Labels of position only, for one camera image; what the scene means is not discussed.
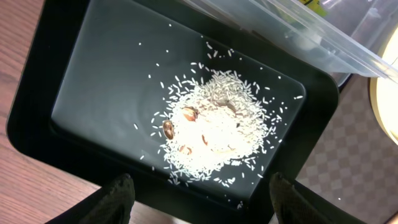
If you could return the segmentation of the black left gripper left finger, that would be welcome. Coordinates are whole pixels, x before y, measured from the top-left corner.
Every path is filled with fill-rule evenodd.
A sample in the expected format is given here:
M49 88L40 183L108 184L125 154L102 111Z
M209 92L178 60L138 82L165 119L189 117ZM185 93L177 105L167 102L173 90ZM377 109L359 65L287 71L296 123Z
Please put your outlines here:
M134 202L133 179L123 174L47 224L128 224Z

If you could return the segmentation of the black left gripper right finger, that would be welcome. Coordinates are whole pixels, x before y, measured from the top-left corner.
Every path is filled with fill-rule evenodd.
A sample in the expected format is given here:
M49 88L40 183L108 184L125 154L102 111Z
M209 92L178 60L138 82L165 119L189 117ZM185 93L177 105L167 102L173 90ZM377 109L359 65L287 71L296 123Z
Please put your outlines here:
M272 175L269 190L280 224L362 223L300 183L289 182L280 172Z

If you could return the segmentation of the pile of rice grains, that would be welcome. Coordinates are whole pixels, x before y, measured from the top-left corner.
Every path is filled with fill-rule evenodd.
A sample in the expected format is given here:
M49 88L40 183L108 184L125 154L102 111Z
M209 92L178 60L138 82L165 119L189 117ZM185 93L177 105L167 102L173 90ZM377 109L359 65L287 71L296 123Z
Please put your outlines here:
M301 109L301 83L177 24L139 26L126 154L242 209Z

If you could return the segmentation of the green snack wrapper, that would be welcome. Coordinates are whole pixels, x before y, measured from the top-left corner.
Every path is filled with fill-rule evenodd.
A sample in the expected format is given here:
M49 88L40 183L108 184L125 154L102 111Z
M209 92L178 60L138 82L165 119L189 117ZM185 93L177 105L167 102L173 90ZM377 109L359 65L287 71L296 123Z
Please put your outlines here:
M324 10L324 8L322 7L320 0L298 0L298 1L321 17L325 17L328 14L326 10Z

